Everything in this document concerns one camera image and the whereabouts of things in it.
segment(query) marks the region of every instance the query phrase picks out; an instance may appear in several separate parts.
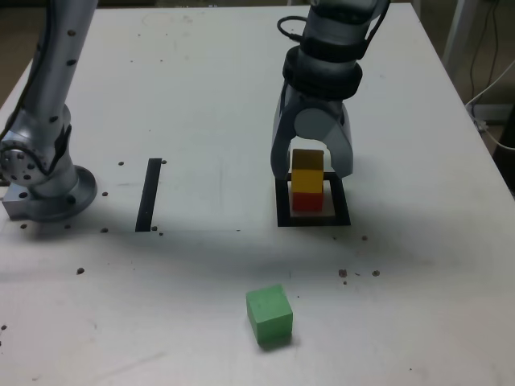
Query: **table surface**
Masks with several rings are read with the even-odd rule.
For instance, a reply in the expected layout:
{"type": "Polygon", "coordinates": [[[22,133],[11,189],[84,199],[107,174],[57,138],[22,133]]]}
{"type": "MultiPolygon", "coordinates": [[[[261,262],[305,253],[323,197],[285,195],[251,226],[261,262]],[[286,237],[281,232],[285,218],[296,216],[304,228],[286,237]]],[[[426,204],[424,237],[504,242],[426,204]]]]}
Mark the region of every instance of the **table surface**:
{"type": "Polygon", "coordinates": [[[67,103],[99,195],[25,230],[0,211],[0,384],[515,384],[515,204],[411,6],[345,102],[352,226],[277,228],[275,23],[307,11],[97,11],[67,103]],[[162,236],[134,232],[148,158],[162,236]],[[245,293],[276,283],[293,339],[262,350],[245,293]]]}

